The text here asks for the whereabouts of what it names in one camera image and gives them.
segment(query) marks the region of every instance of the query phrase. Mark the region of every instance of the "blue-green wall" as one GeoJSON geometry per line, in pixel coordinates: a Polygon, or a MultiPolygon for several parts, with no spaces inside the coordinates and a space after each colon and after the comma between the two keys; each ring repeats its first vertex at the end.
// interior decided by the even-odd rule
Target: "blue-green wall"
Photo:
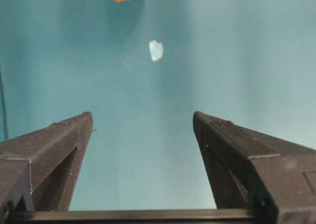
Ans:
{"type": "Polygon", "coordinates": [[[215,207],[201,110],[316,148],[315,0],[0,0],[9,136],[83,111],[72,209],[215,207]],[[152,62],[148,43],[164,45],[152,62]]]}

